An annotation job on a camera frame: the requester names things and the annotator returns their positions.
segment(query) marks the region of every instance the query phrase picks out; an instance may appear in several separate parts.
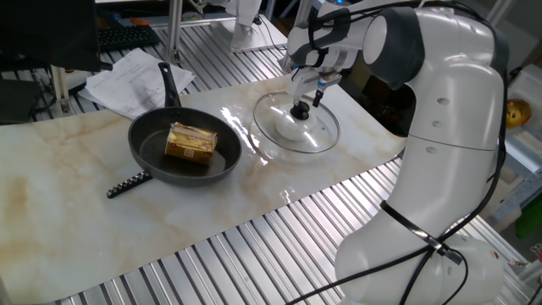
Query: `computer monitor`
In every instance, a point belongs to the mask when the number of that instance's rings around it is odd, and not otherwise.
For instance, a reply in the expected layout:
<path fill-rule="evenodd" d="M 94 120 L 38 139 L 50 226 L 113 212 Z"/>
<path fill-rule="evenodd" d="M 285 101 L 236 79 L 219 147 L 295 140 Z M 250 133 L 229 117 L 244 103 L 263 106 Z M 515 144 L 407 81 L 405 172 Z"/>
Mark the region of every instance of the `computer monitor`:
<path fill-rule="evenodd" d="M 0 1 L 0 70 L 13 70 L 23 57 L 66 69 L 112 69 L 98 54 L 94 0 Z"/>

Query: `keyboard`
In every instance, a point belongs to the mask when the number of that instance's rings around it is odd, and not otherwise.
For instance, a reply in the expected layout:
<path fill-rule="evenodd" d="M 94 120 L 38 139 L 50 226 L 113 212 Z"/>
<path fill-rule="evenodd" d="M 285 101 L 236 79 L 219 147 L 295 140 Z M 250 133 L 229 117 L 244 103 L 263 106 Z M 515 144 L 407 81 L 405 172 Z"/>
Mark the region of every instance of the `keyboard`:
<path fill-rule="evenodd" d="M 100 43 L 100 51 L 153 46 L 160 42 L 158 36 L 149 25 L 132 25 L 119 29 L 99 30 L 98 41 Z"/>

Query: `yellow object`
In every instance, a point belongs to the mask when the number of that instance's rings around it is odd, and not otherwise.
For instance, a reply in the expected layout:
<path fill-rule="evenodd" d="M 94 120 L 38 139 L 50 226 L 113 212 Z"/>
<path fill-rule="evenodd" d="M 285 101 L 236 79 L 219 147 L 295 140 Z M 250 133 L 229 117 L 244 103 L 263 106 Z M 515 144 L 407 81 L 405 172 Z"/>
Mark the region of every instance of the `yellow object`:
<path fill-rule="evenodd" d="M 532 113 L 527 102 L 520 99 L 509 100 L 506 103 L 506 128 L 512 129 L 527 124 Z"/>
<path fill-rule="evenodd" d="M 216 132 L 174 123 L 169 131 L 166 154 L 209 165 L 217 141 Z"/>

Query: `frying pan handle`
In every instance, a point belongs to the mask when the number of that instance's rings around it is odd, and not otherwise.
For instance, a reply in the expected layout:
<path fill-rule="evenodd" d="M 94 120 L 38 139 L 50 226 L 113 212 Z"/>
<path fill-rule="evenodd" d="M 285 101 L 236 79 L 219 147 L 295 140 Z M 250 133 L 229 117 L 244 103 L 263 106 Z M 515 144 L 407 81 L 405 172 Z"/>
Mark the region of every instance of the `frying pan handle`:
<path fill-rule="evenodd" d="M 158 68 L 162 73 L 163 85 L 166 91 L 166 101 L 163 104 L 164 107 L 181 107 L 179 94 L 177 94 L 177 87 L 173 80 L 173 74 L 171 73 L 171 67 L 168 63 L 158 64 Z"/>

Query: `paper sheet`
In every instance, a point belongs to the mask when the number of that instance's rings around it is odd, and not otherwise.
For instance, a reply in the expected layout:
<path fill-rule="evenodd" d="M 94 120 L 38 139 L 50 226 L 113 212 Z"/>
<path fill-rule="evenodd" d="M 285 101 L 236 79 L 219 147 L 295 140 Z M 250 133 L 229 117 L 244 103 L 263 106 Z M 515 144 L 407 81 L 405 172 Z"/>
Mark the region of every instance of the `paper sheet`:
<path fill-rule="evenodd" d="M 87 78 L 86 89 L 80 95 L 119 114 L 136 118 L 163 106 L 163 77 L 158 69 L 161 62 L 137 48 L 114 64 L 113 71 Z M 177 92 L 182 92 L 194 80 L 190 71 L 179 67 L 171 65 L 171 72 Z"/>

